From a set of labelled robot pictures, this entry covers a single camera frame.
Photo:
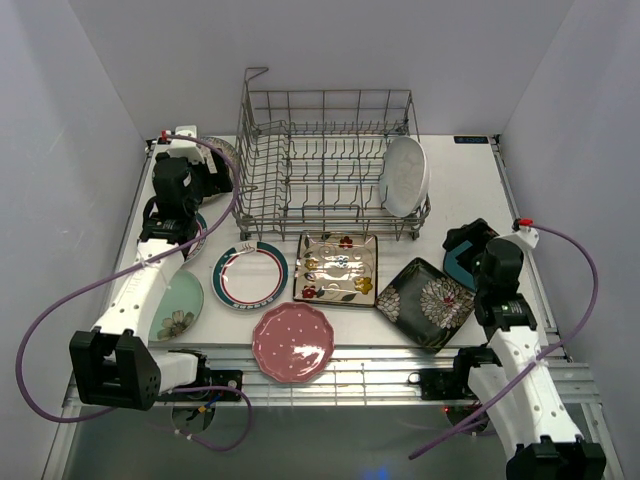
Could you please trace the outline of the white oval plate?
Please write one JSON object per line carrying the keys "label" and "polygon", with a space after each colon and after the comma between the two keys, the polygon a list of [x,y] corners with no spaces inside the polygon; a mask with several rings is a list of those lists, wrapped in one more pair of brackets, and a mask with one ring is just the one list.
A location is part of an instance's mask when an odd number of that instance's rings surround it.
{"label": "white oval plate", "polygon": [[379,178],[381,206],[391,215],[404,218],[426,199],[430,167],[422,145],[412,137],[394,139],[383,156]]}

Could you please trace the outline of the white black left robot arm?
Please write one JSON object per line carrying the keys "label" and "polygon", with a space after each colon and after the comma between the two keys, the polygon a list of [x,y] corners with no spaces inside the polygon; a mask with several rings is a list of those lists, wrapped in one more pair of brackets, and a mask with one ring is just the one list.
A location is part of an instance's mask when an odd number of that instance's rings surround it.
{"label": "white black left robot arm", "polygon": [[171,279],[192,245],[205,237],[197,221],[203,200],[233,189],[224,159],[219,154],[213,159],[215,165],[209,167],[199,147],[157,155],[154,194],[144,209],[134,269],[92,329],[76,332],[69,344],[84,403],[148,410],[158,396],[176,387],[194,400],[210,392],[212,376],[199,366],[197,355],[153,355],[148,343]]}

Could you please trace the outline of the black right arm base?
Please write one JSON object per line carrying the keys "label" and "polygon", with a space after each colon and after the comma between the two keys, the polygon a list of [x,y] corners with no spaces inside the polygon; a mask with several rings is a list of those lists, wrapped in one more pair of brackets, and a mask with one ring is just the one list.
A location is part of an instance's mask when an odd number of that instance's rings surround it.
{"label": "black right arm base", "polygon": [[408,384],[420,389],[422,400],[476,400],[468,385],[470,371],[491,364],[502,366],[491,348],[466,347],[458,351],[452,367],[414,371],[408,376]]}

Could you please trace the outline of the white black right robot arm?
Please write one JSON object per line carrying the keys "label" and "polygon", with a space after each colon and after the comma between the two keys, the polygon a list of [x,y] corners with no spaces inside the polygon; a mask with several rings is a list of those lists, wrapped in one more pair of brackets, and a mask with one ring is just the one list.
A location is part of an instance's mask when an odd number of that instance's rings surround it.
{"label": "white black right robot arm", "polygon": [[444,270],[472,288],[487,342],[459,350],[451,382],[476,397],[506,455],[509,479],[601,479],[606,455],[567,413],[540,343],[532,308],[520,293],[526,252],[539,241],[530,219],[506,235],[483,219],[447,232]]}

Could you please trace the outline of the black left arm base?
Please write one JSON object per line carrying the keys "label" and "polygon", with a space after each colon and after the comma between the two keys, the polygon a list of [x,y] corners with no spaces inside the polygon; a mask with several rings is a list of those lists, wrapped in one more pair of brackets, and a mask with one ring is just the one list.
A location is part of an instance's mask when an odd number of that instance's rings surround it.
{"label": "black left arm base", "polygon": [[[192,351],[198,358],[197,373],[194,382],[179,386],[178,389],[203,386],[224,386],[236,390],[242,389],[243,371],[231,369],[212,369],[208,366],[207,357],[200,352]],[[241,396],[227,390],[198,390],[193,392],[165,392],[159,397],[163,402],[197,402],[211,404],[218,401],[240,402]]]}

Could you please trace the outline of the teal square plate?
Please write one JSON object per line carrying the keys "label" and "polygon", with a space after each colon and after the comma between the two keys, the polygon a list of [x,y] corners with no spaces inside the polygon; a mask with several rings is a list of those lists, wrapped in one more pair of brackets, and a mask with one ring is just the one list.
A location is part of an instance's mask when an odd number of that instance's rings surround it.
{"label": "teal square plate", "polygon": [[461,246],[460,249],[446,251],[443,260],[444,273],[471,292],[475,291],[473,258],[471,250]]}

